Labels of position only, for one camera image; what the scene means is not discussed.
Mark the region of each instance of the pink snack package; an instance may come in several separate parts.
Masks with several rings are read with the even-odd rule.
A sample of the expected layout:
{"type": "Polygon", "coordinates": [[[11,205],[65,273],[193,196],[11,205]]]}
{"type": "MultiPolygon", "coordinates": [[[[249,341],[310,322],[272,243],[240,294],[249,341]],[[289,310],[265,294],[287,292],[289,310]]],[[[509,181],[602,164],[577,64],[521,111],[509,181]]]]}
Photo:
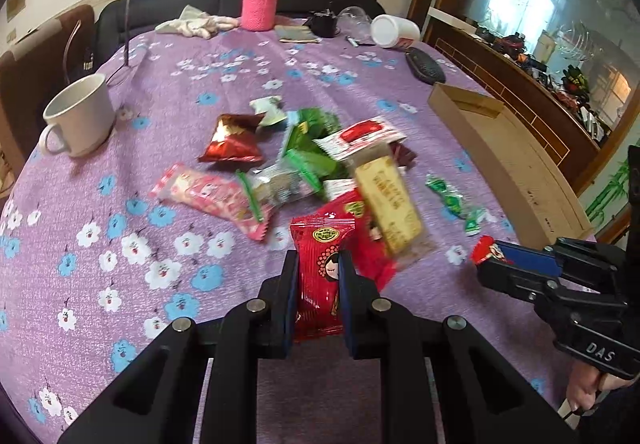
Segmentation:
{"type": "Polygon", "coordinates": [[[249,200],[238,183],[183,164],[174,164],[166,170],[149,195],[159,200],[171,199],[187,204],[214,217],[232,221],[255,241],[264,239],[273,212],[272,205],[262,205],[264,220],[255,220],[249,200]]]}

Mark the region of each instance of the small notebook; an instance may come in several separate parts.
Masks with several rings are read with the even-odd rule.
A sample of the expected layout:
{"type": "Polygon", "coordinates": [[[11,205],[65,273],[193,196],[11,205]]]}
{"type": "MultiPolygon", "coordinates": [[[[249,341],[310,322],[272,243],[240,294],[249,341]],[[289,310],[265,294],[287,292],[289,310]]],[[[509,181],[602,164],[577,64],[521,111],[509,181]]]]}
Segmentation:
{"type": "Polygon", "coordinates": [[[275,26],[280,43],[319,43],[318,37],[305,26],[275,26]]]}

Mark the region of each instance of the brown chair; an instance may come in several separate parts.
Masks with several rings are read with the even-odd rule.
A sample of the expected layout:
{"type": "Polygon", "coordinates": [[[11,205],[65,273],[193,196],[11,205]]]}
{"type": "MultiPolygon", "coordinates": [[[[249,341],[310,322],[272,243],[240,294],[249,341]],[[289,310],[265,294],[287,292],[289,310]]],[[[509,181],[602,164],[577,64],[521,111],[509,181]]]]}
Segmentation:
{"type": "Polygon", "coordinates": [[[0,148],[16,178],[46,125],[42,112],[65,88],[62,58],[78,20],[82,25],[67,58],[68,73],[78,72],[94,36],[90,5],[50,19],[0,56],[0,148]]]}

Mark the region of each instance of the white cloth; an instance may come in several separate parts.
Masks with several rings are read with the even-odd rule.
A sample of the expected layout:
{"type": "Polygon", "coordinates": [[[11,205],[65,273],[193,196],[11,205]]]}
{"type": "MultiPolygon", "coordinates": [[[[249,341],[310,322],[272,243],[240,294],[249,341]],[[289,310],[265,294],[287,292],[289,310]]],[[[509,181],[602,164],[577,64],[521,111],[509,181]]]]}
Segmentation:
{"type": "Polygon", "coordinates": [[[178,19],[165,21],[156,27],[158,34],[182,34],[186,38],[194,36],[210,39],[218,32],[225,32],[240,25],[236,18],[211,16],[196,7],[187,5],[178,19]]]}

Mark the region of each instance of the mug handle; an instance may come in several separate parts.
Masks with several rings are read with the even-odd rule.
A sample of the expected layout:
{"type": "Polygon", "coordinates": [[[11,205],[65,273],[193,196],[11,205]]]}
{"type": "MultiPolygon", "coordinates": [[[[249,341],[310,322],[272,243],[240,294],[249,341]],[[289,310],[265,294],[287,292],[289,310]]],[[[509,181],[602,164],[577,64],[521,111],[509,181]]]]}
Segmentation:
{"type": "Polygon", "coordinates": [[[69,148],[66,146],[65,141],[62,138],[62,130],[58,124],[49,124],[42,133],[40,134],[40,140],[38,141],[38,146],[40,147],[40,151],[46,155],[59,155],[64,153],[65,151],[69,151],[69,148]],[[56,130],[56,135],[62,142],[62,147],[58,150],[52,150],[47,146],[47,139],[49,138],[49,133],[53,130],[56,130]]]}

